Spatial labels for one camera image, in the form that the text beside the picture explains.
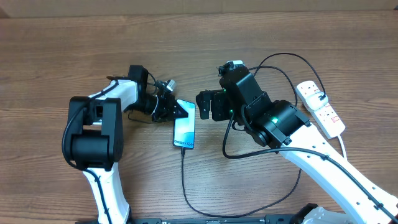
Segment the Samsung Galaxy smartphone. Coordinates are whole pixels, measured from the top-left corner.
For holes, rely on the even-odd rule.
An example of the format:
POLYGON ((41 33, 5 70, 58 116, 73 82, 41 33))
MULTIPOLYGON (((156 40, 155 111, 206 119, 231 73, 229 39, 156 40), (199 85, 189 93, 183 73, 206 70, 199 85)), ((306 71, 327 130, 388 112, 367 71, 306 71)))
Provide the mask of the Samsung Galaxy smartphone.
POLYGON ((185 100, 177 100, 177 103, 188 113, 188 117, 177 118, 175 120, 173 145, 193 149, 195 142, 196 106, 194 103, 185 100))

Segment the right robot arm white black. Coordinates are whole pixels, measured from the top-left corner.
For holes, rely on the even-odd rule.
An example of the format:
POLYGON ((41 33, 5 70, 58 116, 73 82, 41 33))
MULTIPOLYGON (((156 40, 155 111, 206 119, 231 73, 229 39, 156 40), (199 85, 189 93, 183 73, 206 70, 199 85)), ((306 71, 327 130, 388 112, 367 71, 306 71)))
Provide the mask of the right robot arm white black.
POLYGON ((278 152, 306 172, 353 223, 397 223, 397 197, 362 175, 320 134, 308 116, 286 100, 272 101, 243 64, 219 69, 219 90, 196 96, 201 119, 237 122, 263 147, 243 159, 278 152))

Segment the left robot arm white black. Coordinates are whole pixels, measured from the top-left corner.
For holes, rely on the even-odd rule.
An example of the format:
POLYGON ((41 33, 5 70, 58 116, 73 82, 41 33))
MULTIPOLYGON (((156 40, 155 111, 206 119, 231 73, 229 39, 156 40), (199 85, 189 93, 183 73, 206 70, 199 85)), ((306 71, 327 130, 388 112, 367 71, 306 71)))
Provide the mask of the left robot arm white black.
POLYGON ((150 72, 131 65, 125 77, 110 76, 109 85, 90 96, 70 99, 62 136, 62 154, 87 178, 98 209, 95 223, 134 223, 119 175, 124 149, 123 113, 140 111, 155 123, 176 121, 190 112, 173 95, 174 82, 154 82, 148 93, 150 72))

